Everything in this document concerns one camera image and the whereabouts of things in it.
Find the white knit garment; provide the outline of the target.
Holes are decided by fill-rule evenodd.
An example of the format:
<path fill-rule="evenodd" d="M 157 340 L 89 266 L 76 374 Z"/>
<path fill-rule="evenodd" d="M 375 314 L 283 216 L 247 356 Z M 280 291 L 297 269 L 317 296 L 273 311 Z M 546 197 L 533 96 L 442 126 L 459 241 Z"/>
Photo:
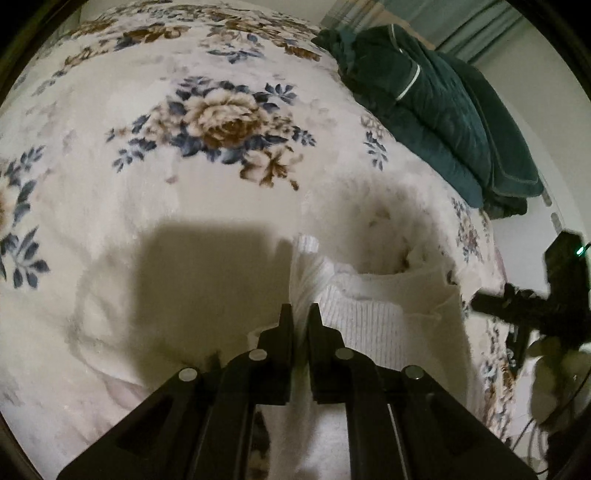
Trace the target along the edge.
<path fill-rule="evenodd" d="M 441 263 L 414 263 L 392 275 L 361 274 L 330 260 L 318 239 L 294 240 L 290 264 L 297 353 L 290 401 L 263 406 L 270 438 L 270 479 L 348 479 L 345 409 L 319 406 L 311 397 L 304 336 L 308 309 L 318 304 L 322 323 L 342 334 L 346 347 L 377 365 L 401 370 L 419 365 L 469 412 L 482 410 L 482 385 L 473 365 L 461 312 L 460 289 L 448 283 Z"/>

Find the white curved headboard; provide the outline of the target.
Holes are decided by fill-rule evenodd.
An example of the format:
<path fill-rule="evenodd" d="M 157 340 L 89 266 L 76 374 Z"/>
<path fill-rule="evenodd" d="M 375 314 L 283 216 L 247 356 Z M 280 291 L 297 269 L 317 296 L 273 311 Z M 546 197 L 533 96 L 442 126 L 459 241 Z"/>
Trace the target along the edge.
<path fill-rule="evenodd" d="M 550 152 L 516 107 L 508 99 L 503 103 L 528 145 L 544 191 L 528 200 L 526 214 L 494 220 L 493 233 L 507 280 L 518 287 L 547 294 L 544 252 L 562 230 L 579 230 L 581 223 L 569 211 L 574 206 L 573 199 Z"/>

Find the dark green folded blanket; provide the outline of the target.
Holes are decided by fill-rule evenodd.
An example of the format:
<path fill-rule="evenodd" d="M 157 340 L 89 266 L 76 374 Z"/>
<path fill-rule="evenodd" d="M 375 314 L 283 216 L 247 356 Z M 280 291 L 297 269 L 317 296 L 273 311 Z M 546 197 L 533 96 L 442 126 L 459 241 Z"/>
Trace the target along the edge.
<path fill-rule="evenodd" d="M 356 102 L 492 219 L 521 216 L 544 191 L 528 144 L 485 76 L 396 24 L 324 29 L 315 45 L 338 63 Z"/>

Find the floral bed blanket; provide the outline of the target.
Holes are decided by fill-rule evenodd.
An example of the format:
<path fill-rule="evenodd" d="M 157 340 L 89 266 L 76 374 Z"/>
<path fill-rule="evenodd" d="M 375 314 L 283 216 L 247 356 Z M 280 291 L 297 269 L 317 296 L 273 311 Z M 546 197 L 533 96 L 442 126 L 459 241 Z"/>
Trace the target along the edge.
<path fill-rule="evenodd" d="M 290 304 L 294 240 L 361 274 L 441 263 L 475 415 L 506 439 L 503 276 L 488 217 L 339 80 L 315 27 L 242 2 L 114 7 L 28 64 L 1 108 L 1 411 L 53 479 L 184 367 L 252 349 Z"/>

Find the grey-green curtain right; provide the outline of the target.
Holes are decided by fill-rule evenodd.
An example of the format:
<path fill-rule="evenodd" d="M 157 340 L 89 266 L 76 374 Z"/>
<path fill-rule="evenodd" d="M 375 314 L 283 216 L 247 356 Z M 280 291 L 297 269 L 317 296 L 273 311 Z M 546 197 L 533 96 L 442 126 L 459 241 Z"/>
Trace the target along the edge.
<path fill-rule="evenodd" d="M 359 33 L 396 24 L 432 50 L 475 63 L 524 23 L 507 1 L 358 0 L 336 1 L 321 26 Z"/>

